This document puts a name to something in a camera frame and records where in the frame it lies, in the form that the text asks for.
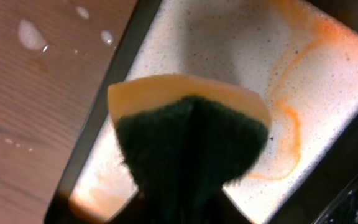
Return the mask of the green yellow scrub sponge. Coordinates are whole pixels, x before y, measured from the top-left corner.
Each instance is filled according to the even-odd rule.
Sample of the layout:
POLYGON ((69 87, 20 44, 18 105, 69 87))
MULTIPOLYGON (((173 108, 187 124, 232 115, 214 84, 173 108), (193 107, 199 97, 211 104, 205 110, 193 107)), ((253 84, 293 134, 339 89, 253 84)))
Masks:
POLYGON ((143 196, 128 223, 213 223, 213 200, 244 176, 268 138, 258 93, 189 75, 113 84, 108 108, 118 145, 143 196))

